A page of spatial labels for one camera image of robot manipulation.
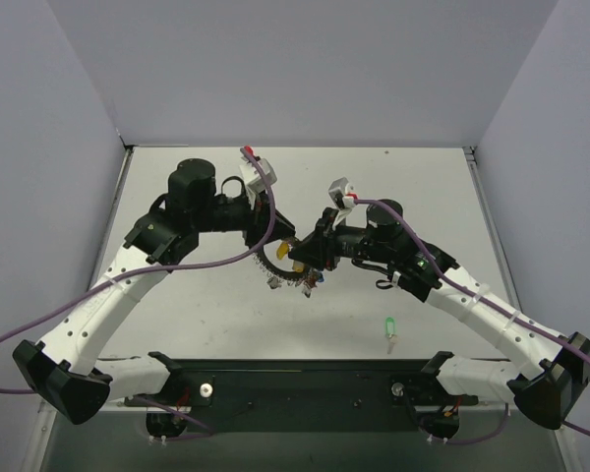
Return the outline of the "green tagged key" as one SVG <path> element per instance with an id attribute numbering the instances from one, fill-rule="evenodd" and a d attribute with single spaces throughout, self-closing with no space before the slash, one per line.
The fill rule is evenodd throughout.
<path id="1" fill-rule="evenodd" d="M 384 337 L 387 343 L 386 353 L 391 355 L 397 344 L 396 324 L 393 317 L 387 317 L 384 321 Z"/>

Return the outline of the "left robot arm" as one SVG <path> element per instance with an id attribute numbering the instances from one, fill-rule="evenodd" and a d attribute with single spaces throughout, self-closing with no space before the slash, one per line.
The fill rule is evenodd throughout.
<path id="1" fill-rule="evenodd" d="M 236 197 L 217 193 L 209 161 L 181 161 L 166 193 L 136 221 L 84 300 L 65 309 L 64 320 L 38 342 L 24 340 L 14 350 L 30 388 L 72 424 L 88 421 L 109 400 L 146 394 L 166 405 L 179 398 L 181 369 L 167 356 L 99 356 L 148 292 L 198 248 L 201 234 L 239 232 L 252 253 L 294 235 L 294 226 L 276 210 L 271 165 L 248 148 L 242 152 Z"/>

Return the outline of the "metal disc with keyrings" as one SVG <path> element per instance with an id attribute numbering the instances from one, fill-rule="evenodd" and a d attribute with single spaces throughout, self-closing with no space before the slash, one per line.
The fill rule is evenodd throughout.
<path id="1" fill-rule="evenodd" d="M 313 290 L 320 285 L 316 283 L 316 276 L 323 274 L 321 270 L 298 262 L 293 262 L 290 269 L 281 268 L 269 258 L 264 247 L 258 249 L 253 258 L 259 269 L 266 275 L 266 283 L 271 290 L 283 285 L 299 287 L 306 298 L 311 298 Z"/>

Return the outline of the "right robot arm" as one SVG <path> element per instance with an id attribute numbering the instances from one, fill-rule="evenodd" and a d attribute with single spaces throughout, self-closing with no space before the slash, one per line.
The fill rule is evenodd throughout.
<path id="1" fill-rule="evenodd" d="M 342 259 L 379 271 L 392 286 L 453 316 L 503 355 L 501 361 L 440 353 L 428 374 L 450 396 L 513 403 L 535 424 L 558 429 L 590 382 L 590 340 L 565 336 L 531 321 L 478 282 L 455 258 L 417 238 L 400 203 L 370 201 L 363 228 L 345 224 L 328 207 L 289 258 L 317 270 Z"/>

